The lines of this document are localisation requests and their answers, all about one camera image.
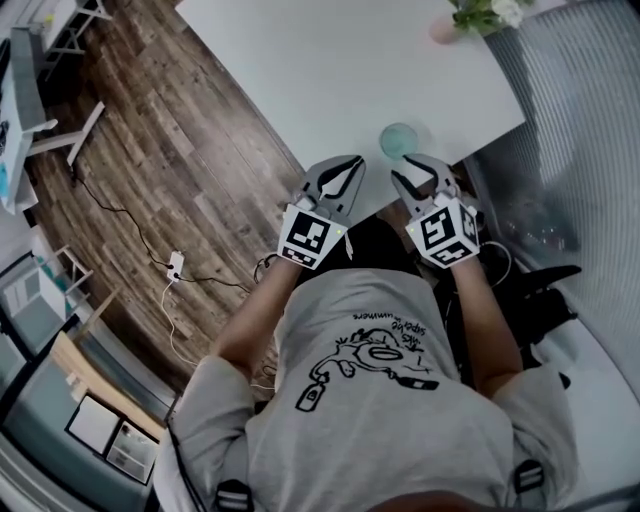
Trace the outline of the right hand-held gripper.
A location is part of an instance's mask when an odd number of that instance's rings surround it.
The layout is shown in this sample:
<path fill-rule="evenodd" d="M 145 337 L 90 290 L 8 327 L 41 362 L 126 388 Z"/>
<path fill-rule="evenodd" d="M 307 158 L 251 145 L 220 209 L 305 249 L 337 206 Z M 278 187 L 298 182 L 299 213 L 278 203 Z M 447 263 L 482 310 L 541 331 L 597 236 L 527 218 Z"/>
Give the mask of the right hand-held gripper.
<path fill-rule="evenodd" d="M 434 186 L 434 197 L 424 195 L 403 174 L 391 171 L 391 182 L 412 216 L 405 230 L 420 256 L 442 269 L 477 256 L 477 210 L 456 196 L 456 182 L 449 166 L 422 153 L 403 158 L 429 174 Z"/>

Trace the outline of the translucent green cup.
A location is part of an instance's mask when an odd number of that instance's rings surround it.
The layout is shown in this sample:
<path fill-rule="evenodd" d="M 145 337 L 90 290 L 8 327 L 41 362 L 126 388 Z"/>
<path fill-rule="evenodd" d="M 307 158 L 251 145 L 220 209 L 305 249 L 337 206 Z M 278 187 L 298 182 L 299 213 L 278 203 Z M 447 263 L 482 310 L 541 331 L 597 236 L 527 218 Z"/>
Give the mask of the translucent green cup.
<path fill-rule="evenodd" d="M 418 149 L 418 135 L 407 124 L 394 123 L 383 129 L 379 136 L 382 152 L 392 161 L 402 160 L 405 155 Z"/>

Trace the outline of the person's right forearm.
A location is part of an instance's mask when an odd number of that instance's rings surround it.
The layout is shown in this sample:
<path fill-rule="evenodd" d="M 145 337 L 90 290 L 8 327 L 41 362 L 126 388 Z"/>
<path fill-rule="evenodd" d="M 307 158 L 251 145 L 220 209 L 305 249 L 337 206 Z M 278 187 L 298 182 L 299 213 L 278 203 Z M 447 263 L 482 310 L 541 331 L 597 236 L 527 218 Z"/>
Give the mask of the person's right forearm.
<path fill-rule="evenodd" d="M 492 399 L 524 371 L 520 350 L 481 263 L 471 257 L 451 267 L 476 390 Z"/>

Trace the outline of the person's left forearm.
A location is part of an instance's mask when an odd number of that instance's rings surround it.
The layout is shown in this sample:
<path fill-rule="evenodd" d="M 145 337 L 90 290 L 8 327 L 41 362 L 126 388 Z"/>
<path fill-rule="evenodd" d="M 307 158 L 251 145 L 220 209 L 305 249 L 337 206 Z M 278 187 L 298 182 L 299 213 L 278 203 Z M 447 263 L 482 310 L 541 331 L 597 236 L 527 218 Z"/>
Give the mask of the person's left forearm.
<path fill-rule="evenodd" d="M 251 381 L 293 293 L 302 267 L 278 257 L 230 318 L 212 353 Z"/>

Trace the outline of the person's black trousers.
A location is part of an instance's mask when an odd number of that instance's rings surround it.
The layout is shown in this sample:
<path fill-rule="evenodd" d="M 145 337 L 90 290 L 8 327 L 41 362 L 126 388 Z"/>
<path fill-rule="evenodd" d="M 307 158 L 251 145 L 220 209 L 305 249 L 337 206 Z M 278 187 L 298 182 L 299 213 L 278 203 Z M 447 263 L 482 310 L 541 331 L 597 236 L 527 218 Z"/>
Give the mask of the person's black trousers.
<path fill-rule="evenodd" d="M 407 250 L 401 236 L 386 221 L 371 216 L 347 232 L 353 255 L 346 256 L 346 267 L 394 270 L 425 278 L 434 285 L 438 299 L 452 296 L 453 276 L 448 270 L 431 267 L 416 249 Z"/>

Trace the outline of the white square table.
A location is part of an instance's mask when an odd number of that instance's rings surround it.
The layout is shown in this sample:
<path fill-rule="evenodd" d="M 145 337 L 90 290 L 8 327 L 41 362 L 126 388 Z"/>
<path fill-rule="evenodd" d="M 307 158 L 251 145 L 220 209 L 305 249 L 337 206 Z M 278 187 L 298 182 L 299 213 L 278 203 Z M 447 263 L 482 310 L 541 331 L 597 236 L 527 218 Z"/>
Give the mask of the white square table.
<path fill-rule="evenodd" d="M 302 167 L 363 157 L 354 221 L 397 198 L 379 144 L 387 126 L 410 126 L 421 153 L 455 164 L 524 120 L 481 37 L 432 40 L 448 0 L 182 0 L 177 10 Z"/>

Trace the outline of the pink vase with white flowers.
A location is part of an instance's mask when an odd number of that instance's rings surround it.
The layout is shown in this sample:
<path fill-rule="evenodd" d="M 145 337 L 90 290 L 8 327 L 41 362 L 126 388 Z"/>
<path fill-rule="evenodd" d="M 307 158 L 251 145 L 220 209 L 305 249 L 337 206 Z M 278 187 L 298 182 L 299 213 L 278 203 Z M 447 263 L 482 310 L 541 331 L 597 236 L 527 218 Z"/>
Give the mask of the pink vase with white flowers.
<path fill-rule="evenodd" d="M 477 33 L 486 36 L 505 27 L 518 28 L 525 17 L 525 9 L 536 0 L 448 0 L 454 7 L 434 21 L 429 28 L 431 39 L 448 45 L 463 35 Z"/>

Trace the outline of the black office chair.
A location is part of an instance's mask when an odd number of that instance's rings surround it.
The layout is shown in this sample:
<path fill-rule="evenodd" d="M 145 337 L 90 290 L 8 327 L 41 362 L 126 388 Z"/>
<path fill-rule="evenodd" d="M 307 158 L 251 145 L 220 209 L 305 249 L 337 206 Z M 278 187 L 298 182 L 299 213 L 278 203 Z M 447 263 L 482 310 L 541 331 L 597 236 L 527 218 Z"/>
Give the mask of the black office chair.
<path fill-rule="evenodd" d="M 539 367 L 541 363 L 533 356 L 532 347 L 541 342 L 547 333 L 577 317 L 569 311 L 560 291 L 551 285 L 580 273 L 581 268 L 568 265 L 523 273 L 513 267 L 508 256 L 499 258 L 484 251 L 480 255 L 481 262 L 489 265 L 492 277 L 496 277 L 499 270 L 504 271 L 503 280 L 493 283 L 492 291 L 516 339 L 524 369 Z M 473 386 L 456 285 L 452 296 L 438 299 L 435 295 L 435 298 L 457 371 L 455 378 Z"/>

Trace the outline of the grey printed t-shirt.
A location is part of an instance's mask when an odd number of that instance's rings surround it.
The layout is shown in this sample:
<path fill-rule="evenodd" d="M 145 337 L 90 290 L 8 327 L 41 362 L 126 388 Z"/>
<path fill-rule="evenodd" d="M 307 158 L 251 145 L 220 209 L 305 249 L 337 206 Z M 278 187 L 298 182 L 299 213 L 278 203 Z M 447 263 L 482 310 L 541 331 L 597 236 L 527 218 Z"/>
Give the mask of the grey printed t-shirt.
<path fill-rule="evenodd" d="M 451 491 L 487 506 L 553 507 L 578 455 L 560 375 L 516 375 L 488 399 L 455 378 L 431 287 L 400 271 L 332 270 L 295 289 L 275 333 L 279 371 L 262 411 L 249 381 L 210 355 L 195 370 L 155 463 L 163 512 L 214 506 L 237 479 L 258 512 L 362 512 Z M 533 459 L 539 491 L 516 494 Z"/>

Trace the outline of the wooden table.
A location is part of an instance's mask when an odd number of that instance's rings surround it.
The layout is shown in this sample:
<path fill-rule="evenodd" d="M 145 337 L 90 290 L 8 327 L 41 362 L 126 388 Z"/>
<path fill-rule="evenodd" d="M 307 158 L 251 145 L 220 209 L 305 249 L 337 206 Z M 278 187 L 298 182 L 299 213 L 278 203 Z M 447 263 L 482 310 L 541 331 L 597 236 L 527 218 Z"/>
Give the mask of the wooden table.
<path fill-rule="evenodd" d="M 164 424 L 147 414 L 128 395 L 97 371 L 66 333 L 57 334 L 49 355 L 66 377 L 75 373 L 86 385 L 86 392 L 121 413 L 151 437 L 157 440 L 162 437 L 165 430 Z"/>

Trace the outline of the white step stool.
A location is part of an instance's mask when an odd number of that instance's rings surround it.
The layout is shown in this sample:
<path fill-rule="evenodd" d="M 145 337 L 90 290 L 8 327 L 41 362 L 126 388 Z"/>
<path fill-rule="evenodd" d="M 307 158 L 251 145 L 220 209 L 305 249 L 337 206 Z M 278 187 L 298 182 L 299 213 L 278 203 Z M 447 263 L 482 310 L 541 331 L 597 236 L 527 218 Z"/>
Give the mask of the white step stool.
<path fill-rule="evenodd" d="M 80 39 L 94 20 L 111 21 L 105 0 L 2 0 L 0 39 L 12 29 L 33 34 L 40 76 L 48 81 L 65 56 L 83 56 Z"/>

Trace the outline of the white chair with wooden legs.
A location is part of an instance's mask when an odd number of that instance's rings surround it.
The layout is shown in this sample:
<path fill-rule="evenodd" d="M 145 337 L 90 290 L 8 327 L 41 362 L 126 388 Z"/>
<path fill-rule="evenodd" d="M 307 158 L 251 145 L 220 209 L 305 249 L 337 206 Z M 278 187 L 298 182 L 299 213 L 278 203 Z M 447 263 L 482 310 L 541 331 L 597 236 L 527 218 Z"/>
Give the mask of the white chair with wooden legs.
<path fill-rule="evenodd" d="M 11 318 L 42 299 L 57 317 L 66 322 L 88 300 L 90 293 L 83 287 L 93 274 L 94 271 L 65 245 L 47 258 L 35 256 L 34 267 L 0 291 Z"/>

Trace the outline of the white desk with metal legs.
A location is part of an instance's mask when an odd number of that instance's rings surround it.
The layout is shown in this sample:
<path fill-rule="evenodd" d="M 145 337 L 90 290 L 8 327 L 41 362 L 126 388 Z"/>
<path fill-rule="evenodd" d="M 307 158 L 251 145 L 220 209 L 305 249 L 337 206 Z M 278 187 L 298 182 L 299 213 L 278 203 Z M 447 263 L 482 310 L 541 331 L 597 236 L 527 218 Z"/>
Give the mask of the white desk with metal legs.
<path fill-rule="evenodd" d="M 45 114 L 36 78 L 36 36 L 13 28 L 8 39 L 8 61 L 0 82 L 0 208 L 14 215 L 31 208 L 37 197 L 27 183 L 25 162 L 31 157 L 69 147 L 72 166 L 89 133 L 104 112 L 97 103 L 81 130 L 39 141 L 34 136 L 55 128 L 58 121 Z"/>

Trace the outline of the grey framed tray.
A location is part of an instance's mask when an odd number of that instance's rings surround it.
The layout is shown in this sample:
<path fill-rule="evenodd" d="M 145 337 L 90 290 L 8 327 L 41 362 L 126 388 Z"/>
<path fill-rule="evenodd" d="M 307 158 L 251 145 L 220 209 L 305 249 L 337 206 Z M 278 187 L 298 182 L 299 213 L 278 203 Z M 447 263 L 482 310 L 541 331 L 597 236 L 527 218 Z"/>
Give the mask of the grey framed tray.
<path fill-rule="evenodd" d="M 106 452 L 106 461 L 140 484 L 149 481 L 159 443 L 124 421 Z"/>

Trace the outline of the white board with black frame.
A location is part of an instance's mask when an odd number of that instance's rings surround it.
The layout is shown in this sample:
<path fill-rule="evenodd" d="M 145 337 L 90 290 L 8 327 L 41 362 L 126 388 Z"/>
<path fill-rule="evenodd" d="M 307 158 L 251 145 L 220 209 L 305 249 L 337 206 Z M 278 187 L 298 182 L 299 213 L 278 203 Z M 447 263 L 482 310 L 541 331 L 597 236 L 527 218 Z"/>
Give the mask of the white board with black frame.
<path fill-rule="evenodd" d="M 85 395 L 65 431 L 92 452 L 102 456 L 120 423 L 120 416 L 90 395 Z"/>

